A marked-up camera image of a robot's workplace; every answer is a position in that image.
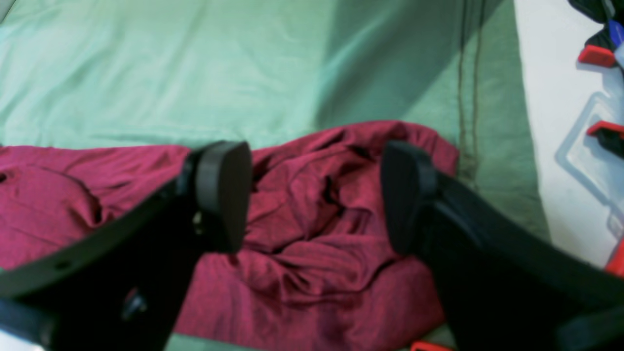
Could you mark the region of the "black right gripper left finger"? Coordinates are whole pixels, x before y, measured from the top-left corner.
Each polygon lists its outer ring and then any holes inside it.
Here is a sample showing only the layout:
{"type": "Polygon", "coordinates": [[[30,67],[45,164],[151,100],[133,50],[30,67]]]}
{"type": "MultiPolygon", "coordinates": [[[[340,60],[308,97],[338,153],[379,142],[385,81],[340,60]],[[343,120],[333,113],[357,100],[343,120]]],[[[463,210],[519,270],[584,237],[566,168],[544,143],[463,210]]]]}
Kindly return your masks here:
{"type": "Polygon", "coordinates": [[[252,186],[247,142],[180,173],[80,242],[1,275],[1,334],[29,351],[162,351],[205,253],[235,254],[252,186]]]}

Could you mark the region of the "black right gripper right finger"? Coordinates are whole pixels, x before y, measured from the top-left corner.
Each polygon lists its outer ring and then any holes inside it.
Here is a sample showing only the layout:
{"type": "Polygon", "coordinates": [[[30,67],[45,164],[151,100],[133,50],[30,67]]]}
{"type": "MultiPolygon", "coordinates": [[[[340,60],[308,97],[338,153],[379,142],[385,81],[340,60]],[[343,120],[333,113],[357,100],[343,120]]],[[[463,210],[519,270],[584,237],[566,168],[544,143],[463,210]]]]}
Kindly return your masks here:
{"type": "Polygon", "coordinates": [[[430,269],[460,351],[624,348],[622,278],[527,233],[406,142],[386,144],[380,173],[391,246],[430,269]]]}

